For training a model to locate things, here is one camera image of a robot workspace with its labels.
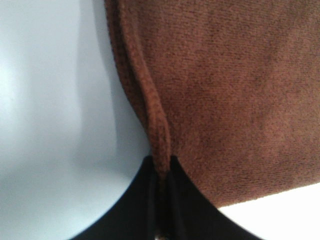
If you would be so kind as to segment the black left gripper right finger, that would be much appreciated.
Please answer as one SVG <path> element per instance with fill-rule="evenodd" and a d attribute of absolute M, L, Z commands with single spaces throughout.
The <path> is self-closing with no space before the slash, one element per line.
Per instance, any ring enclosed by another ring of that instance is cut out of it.
<path fill-rule="evenodd" d="M 170 159 L 166 177 L 169 240 L 254 240 L 197 189 L 176 156 Z"/>

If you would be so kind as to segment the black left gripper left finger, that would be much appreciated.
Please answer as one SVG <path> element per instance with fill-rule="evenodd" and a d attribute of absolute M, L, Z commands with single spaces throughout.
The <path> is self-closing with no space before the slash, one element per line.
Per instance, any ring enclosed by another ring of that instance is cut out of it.
<path fill-rule="evenodd" d="M 147 156 L 119 200 L 73 240 L 154 240 L 157 175 Z"/>

